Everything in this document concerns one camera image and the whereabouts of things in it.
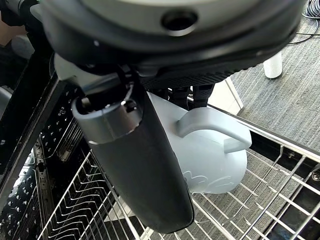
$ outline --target screw hole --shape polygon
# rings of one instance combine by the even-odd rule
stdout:
[[[162,17],[161,24],[168,34],[180,37],[191,33],[195,29],[198,16],[188,10],[170,11]]]

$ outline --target white plastic pitcher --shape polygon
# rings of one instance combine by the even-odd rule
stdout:
[[[252,144],[249,129],[213,108],[186,111],[152,93],[149,97],[190,192],[222,194],[234,189],[245,175],[245,149]]]

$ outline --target cable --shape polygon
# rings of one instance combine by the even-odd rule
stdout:
[[[290,42],[289,44],[300,44],[311,39],[313,36],[320,36],[320,34],[317,33],[319,30],[320,20],[320,0],[308,0],[304,6],[304,12],[302,13],[302,16],[307,19],[314,19],[316,22],[316,29],[313,33],[297,32],[297,35],[309,35],[309,37],[300,41]]]

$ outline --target dish rack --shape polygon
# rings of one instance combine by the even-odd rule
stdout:
[[[195,221],[188,228],[160,234],[144,226],[88,150],[37,239],[319,239],[320,156],[238,121],[252,135],[246,174],[231,192],[192,194]]]
[[[66,86],[55,105],[2,210],[0,240],[319,239],[319,154],[237,116],[252,136],[242,182],[224,194],[192,194],[194,223],[154,232],[83,140],[70,110],[78,96]]]

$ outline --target white cylinder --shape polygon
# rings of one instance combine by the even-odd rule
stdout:
[[[275,79],[282,73],[282,55],[281,51],[273,57],[264,61],[263,63],[264,74],[269,79]]]

